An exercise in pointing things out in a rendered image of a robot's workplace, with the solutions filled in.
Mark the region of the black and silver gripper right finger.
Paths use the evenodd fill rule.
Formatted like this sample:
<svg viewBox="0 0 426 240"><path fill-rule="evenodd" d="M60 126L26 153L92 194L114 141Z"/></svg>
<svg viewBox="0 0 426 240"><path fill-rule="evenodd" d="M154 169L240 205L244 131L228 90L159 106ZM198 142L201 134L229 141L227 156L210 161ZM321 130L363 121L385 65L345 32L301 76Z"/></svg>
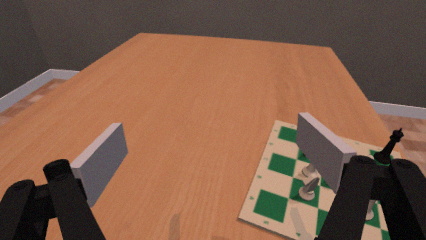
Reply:
<svg viewBox="0 0 426 240"><path fill-rule="evenodd" d="M426 240L426 178L415 163L377 165L308 112L298 113L296 145L336 194L314 240L361 240L369 200L380 201L391 240Z"/></svg>

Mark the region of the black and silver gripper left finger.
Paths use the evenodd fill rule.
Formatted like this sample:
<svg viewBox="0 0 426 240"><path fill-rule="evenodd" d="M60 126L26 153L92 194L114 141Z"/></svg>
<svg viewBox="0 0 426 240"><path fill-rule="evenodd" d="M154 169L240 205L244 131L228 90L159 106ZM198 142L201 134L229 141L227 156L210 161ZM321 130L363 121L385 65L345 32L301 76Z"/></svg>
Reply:
<svg viewBox="0 0 426 240"><path fill-rule="evenodd" d="M46 164L48 184L15 182L0 201L0 240L45 240L53 218L63 240L106 240L90 208L127 154L123 125L112 123L71 164Z"/></svg>

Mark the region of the green and white chessboard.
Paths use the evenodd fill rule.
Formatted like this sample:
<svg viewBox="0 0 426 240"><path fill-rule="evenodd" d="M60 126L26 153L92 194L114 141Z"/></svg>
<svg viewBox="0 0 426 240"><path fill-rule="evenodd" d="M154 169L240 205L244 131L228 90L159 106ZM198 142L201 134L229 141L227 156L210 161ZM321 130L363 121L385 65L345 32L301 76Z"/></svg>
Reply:
<svg viewBox="0 0 426 240"><path fill-rule="evenodd" d="M297 125L275 120L238 220L288 240L318 237L335 193L320 177L311 201L298 191L307 178L302 169L310 164L296 145ZM339 136L340 137L340 136ZM340 137L357 155L372 155L384 148ZM365 221L361 240L391 240L380 201L373 218Z"/></svg>

